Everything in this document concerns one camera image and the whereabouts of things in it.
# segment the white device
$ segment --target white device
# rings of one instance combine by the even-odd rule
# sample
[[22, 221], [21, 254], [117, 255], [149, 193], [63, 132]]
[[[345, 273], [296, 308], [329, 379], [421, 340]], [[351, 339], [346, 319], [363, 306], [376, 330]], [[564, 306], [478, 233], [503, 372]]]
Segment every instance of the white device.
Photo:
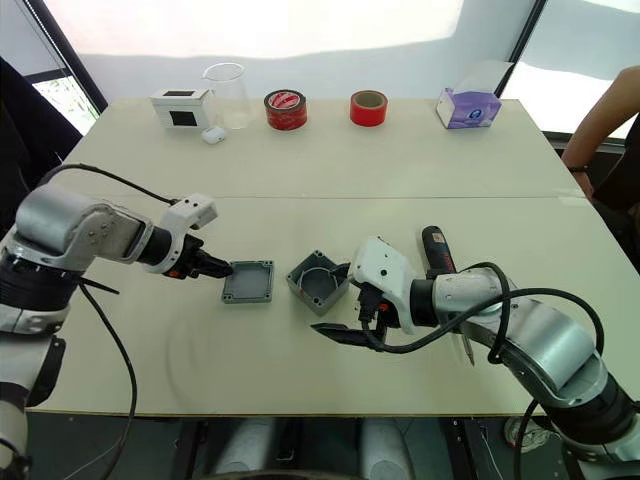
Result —
[[368, 283], [384, 292], [398, 311], [402, 330], [415, 333], [409, 302], [411, 284], [418, 278], [409, 261], [379, 237], [370, 237], [351, 262], [349, 276], [357, 283]]
[[215, 123], [210, 90], [160, 90], [151, 96], [151, 104], [165, 128], [205, 129]]
[[224, 128], [218, 126], [207, 128], [206, 130], [203, 130], [200, 135], [209, 145], [215, 145], [226, 138]]

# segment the measuring cup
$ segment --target measuring cup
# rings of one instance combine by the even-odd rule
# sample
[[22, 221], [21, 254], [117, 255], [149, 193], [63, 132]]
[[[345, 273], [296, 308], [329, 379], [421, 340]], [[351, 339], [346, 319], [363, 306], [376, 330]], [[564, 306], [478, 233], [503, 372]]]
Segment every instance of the measuring cup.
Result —
[[239, 63], [217, 63], [202, 74], [209, 80], [218, 114], [225, 127], [244, 128], [253, 115], [244, 87], [244, 67]]

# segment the red tape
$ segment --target red tape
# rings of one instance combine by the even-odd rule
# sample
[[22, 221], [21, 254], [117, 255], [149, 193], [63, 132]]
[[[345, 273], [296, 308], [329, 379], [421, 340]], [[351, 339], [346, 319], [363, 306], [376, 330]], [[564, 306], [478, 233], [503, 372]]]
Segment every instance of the red tape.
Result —
[[351, 95], [351, 121], [363, 127], [375, 127], [387, 115], [387, 97], [375, 90], [361, 90]]
[[295, 130], [307, 123], [307, 100], [294, 90], [276, 90], [264, 97], [267, 122], [277, 130]]

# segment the cable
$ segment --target cable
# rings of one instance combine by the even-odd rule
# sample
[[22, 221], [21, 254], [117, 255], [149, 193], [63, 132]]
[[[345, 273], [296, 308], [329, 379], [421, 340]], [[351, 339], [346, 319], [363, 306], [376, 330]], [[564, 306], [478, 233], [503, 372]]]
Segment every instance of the cable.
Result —
[[83, 471], [85, 468], [89, 468], [91, 465], [96, 463], [98, 460], [100, 460], [101, 458], [107, 456], [111, 450], [113, 450], [114, 448], [116, 448], [118, 446], [119, 442], [120, 442], [120, 440], [118, 440], [116, 443], [111, 445], [109, 448], [107, 448], [104, 452], [102, 452], [100, 455], [95, 457], [93, 460], [90, 460], [87, 463], [85, 463], [84, 465], [82, 465], [81, 467], [76, 468], [73, 472], [71, 472], [69, 475], [64, 477], [62, 480], [69, 480], [70, 478], [75, 477], [78, 473]]
[[489, 298], [471, 307], [466, 312], [461, 313], [460, 315], [455, 317], [453, 320], [450, 320], [440, 328], [434, 330], [433, 332], [422, 337], [421, 339], [406, 345], [387, 345], [386, 343], [380, 341], [373, 335], [373, 333], [369, 329], [369, 325], [367, 322], [361, 322], [362, 330], [364, 331], [364, 334], [367, 337], [367, 340], [369, 341], [369, 343], [384, 352], [410, 353], [424, 347], [425, 345], [428, 345], [434, 342], [435, 340], [439, 339], [443, 335], [454, 330], [457, 326], [459, 326], [461, 323], [465, 322], [472, 316], [477, 315], [482, 310], [502, 301], [504, 296], [508, 296], [510, 299], [513, 299], [518, 297], [526, 297], [529, 295], [550, 295], [554, 297], [560, 297], [560, 298], [564, 298], [565, 300], [569, 300], [577, 304], [578, 306], [580, 306], [587, 313], [587, 315], [589, 315], [589, 317], [591, 318], [591, 321], [593, 322], [593, 326], [596, 331], [596, 350], [598, 351], [599, 354], [602, 354], [602, 351], [604, 349], [604, 328], [602, 327], [602, 322], [600, 321], [600, 317], [598, 317], [598, 314], [596, 313], [596, 311], [587, 302], [582, 300], [580, 297], [573, 295], [572, 293], [565, 292], [564, 290], [558, 290], [555, 288], [522, 288], [518, 290], [512, 290], [508, 293], [505, 293], [504, 295], [501, 294], [501, 295], [497, 295], [495, 297]]
[[58, 173], [62, 172], [63, 170], [70, 170], [70, 169], [87, 170], [89, 172], [99, 173], [100, 175], [104, 175], [105, 177], [109, 177], [120, 183], [124, 183], [128, 187], [138, 190], [139, 192], [142, 192], [145, 195], [149, 195], [150, 197], [155, 198], [156, 200], [159, 200], [161, 202], [167, 203], [169, 205], [174, 205], [175, 203], [177, 203], [177, 200], [168, 199], [166, 197], [158, 195], [157, 193], [153, 193], [147, 190], [146, 188], [141, 187], [140, 185], [136, 185], [135, 183], [130, 182], [129, 180], [122, 178], [114, 173], [107, 172], [106, 170], [102, 170], [101, 168], [94, 167], [93, 165], [86, 165], [84, 163], [68, 163], [68, 164], [64, 164], [64, 165], [60, 165], [58, 167], [52, 168], [42, 177], [38, 186], [42, 186], [42, 185], [45, 185], [46, 183], [49, 183], [49, 180], [55, 177]]
[[498, 468], [498, 463], [496, 462], [496, 459], [493, 456], [493, 452], [491, 451], [491, 447], [489, 446], [489, 442], [487, 441], [486, 438], [484, 438], [484, 435], [480, 434], [480, 437], [482, 437], [482, 441], [484, 442], [484, 444], [487, 447], [487, 452], [489, 452], [489, 457], [491, 458], [491, 463], [493, 464], [493, 468], [495, 469], [496, 473], [498, 474], [498, 477], [500, 477], [500, 480], [504, 480], [504, 477], [502, 476], [502, 473], [500, 473], [500, 469]]
[[531, 403], [527, 407], [527, 410], [522, 416], [520, 421], [520, 428], [518, 429], [518, 436], [516, 437], [516, 447], [513, 453], [513, 478], [514, 480], [520, 480], [522, 478], [522, 472], [520, 471], [520, 464], [522, 462], [522, 443], [524, 442], [524, 435], [527, 432], [527, 424], [533, 416], [533, 411], [538, 406], [537, 400], [531, 400]]
[[111, 473], [113, 472], [113, 469], [118, 464], [118, 460], [120, 460], [120, 456], [122, 455], [122, 451], [124, 450], [125, 443], [127, 442], [127, 437], [129, 436], [129, 430], [131, 428], [131, 424], [133, 423], [133, 417], [135, 416], [135, 413], [136, 413], [136, 404], [138, 403], [138, 382], [136, 381], [136, 374], [133, 371], [133, 365], [131, 364], [131, 359], [129, 358], [129, 354], [127, 353], [127, 350], [124, 348], [124, 345], [120, 341], [118, 334], [111, 326], [111, 323], [109, 322], [109, 319], [107, 318], [104, 311], [102, 310], [102, 307], [100, 307], [96, 299], [93, 298], [93, 296], [91, 295], [91, 293], [89, 292], [89, 290], [84, 284], [80, 283], [78, 286], [80, 287], [80, 291], [82, 291], [83, 295], [87, 298], [91, 306], [95, 309], [96, 313], [100, 317], [100, 320], [102, 320], [102, 323], [104, 324], [105, 328], [109, 331], [109, 334], [111, 334], [111, 337], [113, 338], [113, 341], [118, 347], [118, 350], [122, 355], [122, 359], [124, 360], [124, 363], [127, 366], [127, 372], [129, 373], [129, 380], [131, 381], [131, 405], [129, 407], [129, 415], [127, 416], [127, 423], [124, 426], [124, 430], [122, 432], [122, 436], [120, 437], [120, 440], [118, 440], [116, 453], [111, 458], [111, 462], [109, 463], [109, 466], [107, 467], [105, 472], [102, 474], [102, 477], [100, 477], [100, 480], [106, 480], [107, 478], [109, 478], [109, 475], [111, 475]]
[[498, 280], [500, 281], [500, 291], [503, 294], [502, 310], [500, 311], [500, 325], [498, 326], [496, 339], [493, 341], [493, 345], [491, 346], [489, 354], [487, 355], [487, 361], [489, 363], [491, 363], [492, 365], [499, 365], [502, 363], [502, 360], [500, 359], [500, 355], [498, 355], [498, 353], [502, 349], [502, 346], [507, 339], [509, 317], [511, 316], [511, 298], [508, 296], [509, 292], [511, 291], [509, 289], [509, 280], [507, 279], [507, 276], [504, 274], [502, 269], [495, 263], [476, 263], [475, 265], [471, 265], [469, 268], [465, 268], [465, 270], [470, 270], [472, 268], [489, 268], [493, 270], [493, 272], [498, 277]]

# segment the white table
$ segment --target white table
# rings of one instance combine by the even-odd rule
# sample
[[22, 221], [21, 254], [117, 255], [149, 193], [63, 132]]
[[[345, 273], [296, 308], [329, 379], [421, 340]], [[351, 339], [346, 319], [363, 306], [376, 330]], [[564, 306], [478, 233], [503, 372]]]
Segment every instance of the white table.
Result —
[[[256, 118], [208, 145], [164, 129], [147, 99], [114, 102], [67, 158], [167, 195], [440, 198], [582, 196], [522, 105], [504, 101], [491, 128], [445, 130], [435, 100], [391, 99], [387, 120], [363, 128], [347, 100], [309, 100], [309, 121], [281, 132]], [[131, 193], [85, 172], [56, 179], [92, 195]]]
[[[151, 172], [145, 183], [162, 181]], [[109, 199], [154, 219], [165, 208], [138, 195]], [[561, 288], [588, 301], [605, 326], [610, 371], [640, 397], [632, 360], [640, 278], [584, 199], [224, 198], [217, 205], [220, 217], [197, 235], [220, 258], [273, 260], [272, 303], [225, 305], [221, 280], [175, 281], [139, 265], [98, 260], [87, 274], [122, 291], [96, 296], [130, 352], [140, 415], [521, 414], [527, 393], [505, 367], [486, 362], [485, 348], [475, 346], [472, 368], [452, 335], [404, 356], [341, 346], [309, 326], [357, 327], [356, 289], [320, 320], [286, 285], [286, 274], [312, 250], [349, 260], [367, 236], [378, 234], [419, 271], [419, 233], [430, 224], [443, 229], [459, 268], [491, 260], [520, 287]], [[545, 301], [591, 329], [576, 307]], [[126, 412], [126, 370], [79, 294], [60, 335], [68, 346], [58, 385], [37, 410]], [[406, 340], [400, 332], [391, 338]]]

